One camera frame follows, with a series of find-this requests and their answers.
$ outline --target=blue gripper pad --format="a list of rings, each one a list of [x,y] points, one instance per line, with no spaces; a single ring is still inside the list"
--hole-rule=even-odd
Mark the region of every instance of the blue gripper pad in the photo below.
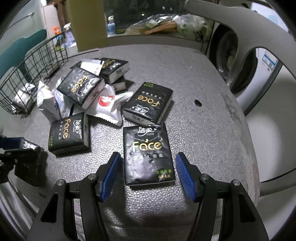
[[[186,196],[193,202],[197,202],[197,195],[201,188],[199,184],[201,172],[197,166],[189,163],[183,152],[179,152],[176,156],[176,168]]]
[[[101,202],[105,202],[111,195],[114,182],[122,164],[122,158],[118,152],[113,152],[109,161],[99,167],[96,175],[98,176],[98,185],[96,195]]]

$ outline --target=blue bottle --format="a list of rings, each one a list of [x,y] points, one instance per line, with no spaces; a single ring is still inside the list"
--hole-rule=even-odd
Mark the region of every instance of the blue bottle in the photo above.
[[[114,16],[108,17],[108,21],[109,21],[109,23],[107,24],[107,33],[108,33],[108,35],[115,34]]]

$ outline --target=metal screw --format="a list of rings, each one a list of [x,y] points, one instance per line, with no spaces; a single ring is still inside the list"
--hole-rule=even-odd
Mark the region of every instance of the metal screw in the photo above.
[[[62,186],[64,183],[65,183],[65,181],[63,179],[60,179],[57,181],[58,186]]]
[[[202,174],[200,176],[203,180],[208,180],[209,179],[209,175],[208,174]]]
[[[234,179],[234,180],[232,181],[232,183],[233,183],[235,186],[239,186],[239,185],[240,185],[240,181],[239,181],[239,180],[236,180],[236,179]]]
[[[92,173],[92,174],[89,174],[89,179],[90,180],[93,180],[96,178],[96,174]]]

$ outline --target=table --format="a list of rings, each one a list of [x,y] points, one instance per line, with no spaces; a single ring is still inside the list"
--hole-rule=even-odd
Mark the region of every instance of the table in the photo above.
[[[49,86],[53,87],[81,58],[95,57],[129,61],[131,69],[124,77],[132,84],[130,91],[144,81],[171,88],[173,104],[164,121],[173,158],[183,151],[202,173],[226,182],[240,180],[254,203],[258,202],[259,175],[248,125],[235,97],[204,54],[166,45],[107,47],[71,57]],[[123,126],[131,125],[134,123],[124,120]],[[49,121],[35,107],[29,117],[11,116],[3,134],[25,137],[47,150],[49,129]],[[48,152],[42,187],[30,186],[13,172],[9,174],[10,180],[40,207],[58,179],[81,180],[106,163],[113,151],[123,155],[122,128],[90,117],[90,132],[91,153],[55,158]],[[111,197],[100,204],[110,239],[186,240],[198,205],[185,197],[177,172],[176,178],[175,183],[130,188],[125,186],[121,171]],[[78,232],[82,232],[79,200],[75,201],[75,212]],[[219,228],[217,222],[214,234]]]

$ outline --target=black wire basket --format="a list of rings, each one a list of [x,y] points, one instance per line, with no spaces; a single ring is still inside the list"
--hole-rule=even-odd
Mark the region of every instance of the black wire basket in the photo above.
[[[47,84],[68,61],[64,34],[46,40],[3,77],[0,106],[13,115],[29,114],[37,99],[39,81]]]

